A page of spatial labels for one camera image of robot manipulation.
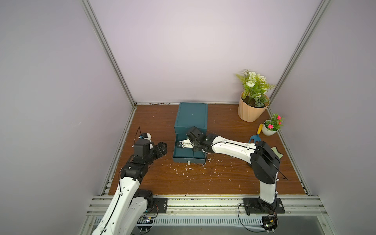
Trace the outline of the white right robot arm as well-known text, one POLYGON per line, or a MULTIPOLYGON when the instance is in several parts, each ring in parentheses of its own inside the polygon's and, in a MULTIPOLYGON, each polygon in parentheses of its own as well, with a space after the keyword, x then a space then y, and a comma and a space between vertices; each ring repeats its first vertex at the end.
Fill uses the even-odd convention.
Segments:
POLYGON ((206 135, 196 127, 192 127, 186 135, 187 139, 178 144, 180 148, 192 148, 194 151, 203 153, 224 154, 250 164, 254 175, 259 180, 258 203, 262 206, 275 207, 281 161, 266 142, 241 143, 216 134, 206 135))

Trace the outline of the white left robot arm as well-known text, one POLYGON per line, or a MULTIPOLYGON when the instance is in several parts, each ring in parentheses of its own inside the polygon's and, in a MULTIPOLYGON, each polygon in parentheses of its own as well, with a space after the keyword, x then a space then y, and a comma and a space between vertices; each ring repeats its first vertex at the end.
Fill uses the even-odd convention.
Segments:
POLYGON ((139 189, 153 162, 167 154, 167 144, 139 139, 122 167, 114 197, 93 235, 130 235, 142 215, 154 206, 152 191, 139 189))

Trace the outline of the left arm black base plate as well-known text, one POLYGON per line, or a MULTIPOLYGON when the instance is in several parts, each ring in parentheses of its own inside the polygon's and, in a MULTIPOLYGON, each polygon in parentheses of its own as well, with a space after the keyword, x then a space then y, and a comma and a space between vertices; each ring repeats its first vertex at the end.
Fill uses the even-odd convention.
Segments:
POLYGON ((155 197, 153 199, 153 205, 150 209, 146 210, 149 214, 164 214, 167 212, 168 198, 166 197, 155 197))

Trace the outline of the teal drawer cabinet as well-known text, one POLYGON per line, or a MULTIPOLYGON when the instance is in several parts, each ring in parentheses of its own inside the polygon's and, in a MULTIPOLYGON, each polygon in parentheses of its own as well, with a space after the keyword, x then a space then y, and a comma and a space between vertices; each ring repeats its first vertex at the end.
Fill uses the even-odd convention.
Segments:
POLYGON ((181 102, 174 130, 176 135, 185 135, 190 128, 197 127, 206 134, 208 129, 208 104, 181 102))

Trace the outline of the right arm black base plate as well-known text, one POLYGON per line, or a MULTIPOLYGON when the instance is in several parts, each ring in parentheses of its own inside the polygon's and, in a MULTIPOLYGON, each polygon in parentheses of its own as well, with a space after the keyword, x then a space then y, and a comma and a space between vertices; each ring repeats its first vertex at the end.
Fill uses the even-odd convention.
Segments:
POLYGON ((262 201, 260 198, 243 198, 244 209, 247 215, 250 214, 283 214, 286 213, 282 200, 276 198, 271 204, 262 201))

